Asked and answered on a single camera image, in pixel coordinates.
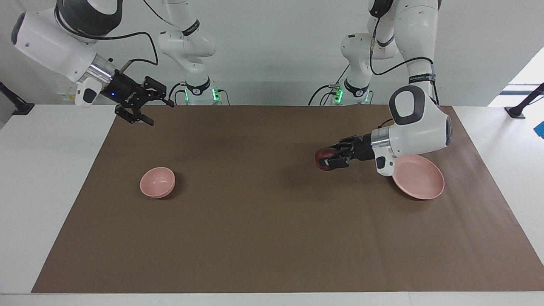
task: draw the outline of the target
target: green led light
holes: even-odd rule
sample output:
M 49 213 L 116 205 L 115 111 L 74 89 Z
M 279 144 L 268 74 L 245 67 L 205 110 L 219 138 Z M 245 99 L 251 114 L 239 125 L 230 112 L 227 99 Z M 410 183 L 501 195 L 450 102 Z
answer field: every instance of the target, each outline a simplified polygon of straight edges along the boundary
M 364 98 L 364 104 L 372 104 L 374 98 L 374 92 L 372 90 L 367 91 L 367 97 Z
M 338 92 L 335 96 L 335 103 L 336 104 L 342 104 L 342 97 L 344 96 L 344 90 L 341 88 L 338 88 Z
M 212 92 L 213 92 L 213 100 L 215 100 L 216 102 L 221 100 L 221 96 L 217 93 L 217 90 L 215 88 L 212 88 Z

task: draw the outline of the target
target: white table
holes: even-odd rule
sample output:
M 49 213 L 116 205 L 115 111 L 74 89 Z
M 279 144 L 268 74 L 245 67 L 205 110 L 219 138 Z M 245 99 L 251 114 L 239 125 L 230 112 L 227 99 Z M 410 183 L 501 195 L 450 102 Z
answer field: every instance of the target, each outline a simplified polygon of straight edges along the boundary
M 31 295 L 114 120 L 113 106 L 38 105 L 0 130 L 0 305 L 544 305 L 544 292 Z M 456 107 L 544 262 L 544 103 L 510 119 L 501 108 Z

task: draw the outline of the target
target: pink bowl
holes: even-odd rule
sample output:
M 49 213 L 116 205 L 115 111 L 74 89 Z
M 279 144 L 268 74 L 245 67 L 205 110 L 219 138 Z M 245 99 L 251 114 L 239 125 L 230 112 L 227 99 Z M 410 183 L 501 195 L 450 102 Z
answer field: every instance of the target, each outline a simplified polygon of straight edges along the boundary
M 399 157 L 393 172 L 393 180 L 400 190 L 420 200 L 438 198 L 446 186 L 440 169 L 419 155 Z
M 164 198 L 169 195 L 176 184 L 176 177 L 172 170 L 158 167 L 149 170 L 140 180 L 140 190 L 153 199 Z

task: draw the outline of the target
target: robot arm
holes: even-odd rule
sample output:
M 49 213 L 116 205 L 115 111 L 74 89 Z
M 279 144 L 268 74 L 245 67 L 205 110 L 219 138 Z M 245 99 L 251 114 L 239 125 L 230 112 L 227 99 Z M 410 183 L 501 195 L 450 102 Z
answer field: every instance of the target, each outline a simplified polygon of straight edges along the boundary
M 370 79 L 373 76 L 370 68 L 370 47 L 374 42 L 373 59 L 390 59 L 397 55 L 398 48 L 393 35 L 395 14 L 392 11 L 381 15 L 380 24 L 376 29 L 376 37 L 372 36 L 376 28 L 377 19 L 371 18 L 368 21 L 369 33 L 356 33 L 346 36 L 342 40 L 342 55 L 348 60 L 349 68 L 347 77 L 342 82 L 341 88 L 347 99 L 354 99 L 360 104 L 364 101 L 365 93 L 370 86 Z
M 439 5 L 440 1 L 437 0 L 370 0 L 370 13 L 376 19 L 370 21 L 369 27 L 375 27 L 379 18 L 388 19 L 388 15 L 394 16 L 394 40 L 404 59 L 409 61 L 407 66 L 410 85 L 397 90 L 389 101 L 394 120 L 392 126 L 378 128 L 362 137 L 350 137 L 319 150 L 316 154 L 319 168 L 333 170 L 347 167 L 354 158 L 362 161 L 374 159 L 378 173 L 392 176 L 398 157 L 433 152 L 450 144 L 453 137 L 452 122 L 431 98 L 435 79 L 432 61 Z M 377 31 L 375 39 L 372 38 L 370 42 L 367 39 L 366 43 L 369 42 L 370 45 L 362 52 L 371 50 L 370 54 L 377 54 L 377 59 L 394 55 L 392 51 L 387 51 L 388 46 L 393 44 L 392 40 L 388 46 L 383 46 L 381 40 L 387 39 L 387 35 L 383 33 L 389 33 L 387 29 L 390 27 L 386 23 L 382 32 Z M 363 35 L 361 34 L 359 41 L 365 41 L 362 39 Z M 359 78 L 361 82 L 369 81 L 368 73 L 360 75 L 365 77 Z M 346 83 L 351 82 L 348 75 Z
M 201 28 L 200 21 L 194 17 L 190 8 L 189 0 L 162 2 L 168 12 L 169 23 L 178 29 L 160 34 L 160 50 L 182 69 L 190 103 L 214 101 L 212 82 L 201 60 L 215 53 L 214 38 Z
M 162 100 L 173 107 L 173 102 L 165 100 L 166 86 L 150 77 L 146 77 L 143 84 L 137 84 L 88 47 L 96 40 L 74 35 L 59 25 L 59 22 L 65 23 L 74 32 L 88 37 L 104 36 L 121 20 L 122 0 L 116 5 L 112 3 L 115 4 L 98 0 L 58 0 L 54 9 L 23 13 L 13 29 L 12 43 L 26 56 L 77 83 L 77 105 L 90 107 L 98 94 L 102 94 L 119 103 L 115 113 L 123 119 L 153 125 L 153 120 L 142 115 L 140 109 L 151 100 Z

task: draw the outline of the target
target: apple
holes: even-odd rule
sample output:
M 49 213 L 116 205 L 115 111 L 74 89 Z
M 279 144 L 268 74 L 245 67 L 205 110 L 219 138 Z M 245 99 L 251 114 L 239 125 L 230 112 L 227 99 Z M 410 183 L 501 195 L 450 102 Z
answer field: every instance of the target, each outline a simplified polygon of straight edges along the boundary
M 319 164 L 320 160 L 330 158 L 338 153 L 338 150 L 333 148 L 323 148 L 316 152 L 316 165 L 319 169 L 323 171 L 332 171 L 333 169 L 329 166 L 322 166 Z

